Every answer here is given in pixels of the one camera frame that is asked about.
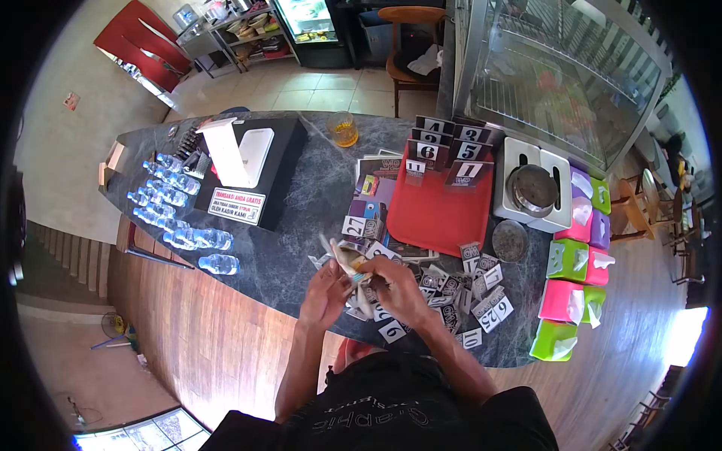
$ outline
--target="glass display cabinet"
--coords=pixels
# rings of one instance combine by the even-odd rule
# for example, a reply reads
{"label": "glass display cabinet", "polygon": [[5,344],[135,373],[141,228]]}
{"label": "glass display cabinet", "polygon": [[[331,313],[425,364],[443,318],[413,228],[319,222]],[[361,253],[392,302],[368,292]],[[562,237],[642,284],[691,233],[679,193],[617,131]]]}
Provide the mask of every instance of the glass display cabinet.
{"label": "glass display cabinet", "polygon": [[456,0],[454,117],[607,174],[671,76],[640,13],[615,0]]}

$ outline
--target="black box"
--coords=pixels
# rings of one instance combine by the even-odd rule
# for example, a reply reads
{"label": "black box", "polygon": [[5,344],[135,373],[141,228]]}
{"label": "black box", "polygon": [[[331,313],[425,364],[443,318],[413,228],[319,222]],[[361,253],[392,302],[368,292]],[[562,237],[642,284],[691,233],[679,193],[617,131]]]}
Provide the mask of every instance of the black box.
{"label": "black box", "polygon": [[243,123],[233,124],[236,143],[240,144],[243,134],[254,128],[272,128],[274,132],[258,185],[255,188],[224,187],[218,177],[208,170],[201,182],[194,208],[208,211],[215,188],[265,195],[266,200],[261,207],[258,226],[273,231],[283,214],[284,200],[291,185],[291,178],[296,171],[296,163],[306,144],[308,132],[298,118],[248,119]]}

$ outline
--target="refrigerator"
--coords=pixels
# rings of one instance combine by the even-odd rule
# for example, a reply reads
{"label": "refrigerator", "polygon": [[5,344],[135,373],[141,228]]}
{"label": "refrigerator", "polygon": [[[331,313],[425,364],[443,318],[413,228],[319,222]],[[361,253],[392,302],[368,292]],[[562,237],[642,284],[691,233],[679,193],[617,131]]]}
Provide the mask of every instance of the refrigerator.
{"label": "refrigerator", "polygon": [[301,66],[345,69],[352,65],[352,49],[342,33],[342,16],[330,1],[272,0]]}

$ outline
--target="white card reader stand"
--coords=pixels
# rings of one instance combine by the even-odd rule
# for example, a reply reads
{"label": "white card reader stand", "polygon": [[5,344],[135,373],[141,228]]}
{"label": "white card reader stand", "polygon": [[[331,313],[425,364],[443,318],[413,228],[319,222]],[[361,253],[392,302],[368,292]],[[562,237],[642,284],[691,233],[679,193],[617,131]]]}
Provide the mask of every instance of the white card reader stand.
{"label": "white card reader stand", "polygon": [[223,186],[255,188],[266,162],[273,128],[247,130],[236,144],[233,123],[237,118],[209,122],[196,130],[203,133],[218,179]]}

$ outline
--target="pink tissue box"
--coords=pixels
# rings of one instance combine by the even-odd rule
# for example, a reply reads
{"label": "pink tissue box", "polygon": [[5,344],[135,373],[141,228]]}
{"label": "pink tissue box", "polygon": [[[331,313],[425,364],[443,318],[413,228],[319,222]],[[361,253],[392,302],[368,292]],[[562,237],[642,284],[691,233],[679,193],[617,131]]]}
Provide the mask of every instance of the pink tissue box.
{"label": "pink tissue box", "polygon": [[572,290],[584,290],[584,287],[564,280],[547,279],[544,294],[541,296],[539,317],[544,320],[572,322],[567,311]]}
{"label": "pink tissue box", "polygon": [[570,238],[578,242],[589,242],[591,239],[591,220],[592,218],[590,216],[589,219],[587,219],[587,225],[583,226],[572,218],[572,227],[561,232],[556,232],[554,239],[561,240],[562,238]]}
{"label": "pink tissue box", "polygon": [[594,253],[608,255],[606,251],[589,246],[589,262],[587,263],[587,277],[584,279],[585,284],[604,286],[609,283],[609,267],[594,268]]}

